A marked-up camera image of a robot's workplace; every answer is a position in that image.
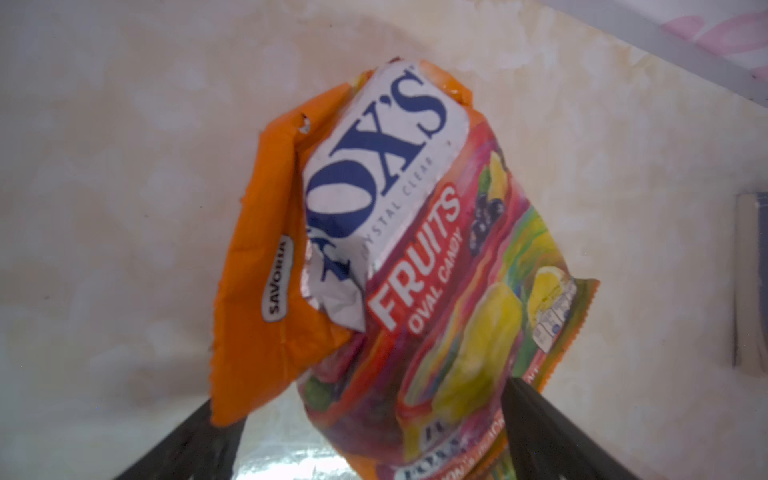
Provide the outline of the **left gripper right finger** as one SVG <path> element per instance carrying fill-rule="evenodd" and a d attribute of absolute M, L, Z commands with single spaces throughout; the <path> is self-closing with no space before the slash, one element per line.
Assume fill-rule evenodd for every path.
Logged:
<path fill-rule="evenodd" d="M 637 480 L 522 379 L 507 380 L 501 406 L 519 479 Z"/>

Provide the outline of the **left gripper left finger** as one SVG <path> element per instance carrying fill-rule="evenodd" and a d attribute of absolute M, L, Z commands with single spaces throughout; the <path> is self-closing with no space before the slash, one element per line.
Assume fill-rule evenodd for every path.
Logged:
<path fill-rule="evenodd" d="M 214 426 L 208 400 L 116 479 L 232 479 L 245 424 Z"/>

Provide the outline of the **red yellow snack packet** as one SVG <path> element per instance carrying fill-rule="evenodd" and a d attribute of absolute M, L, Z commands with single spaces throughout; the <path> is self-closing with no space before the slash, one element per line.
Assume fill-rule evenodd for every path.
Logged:
<path fill-rule="evenodd" d="M 365 479 L 512 479 L 504 385 L 545 385 L 597 288 L 470 90 L 394 60 L 262 132 L 215 300 L 212 421 L 293 386 Z"/>

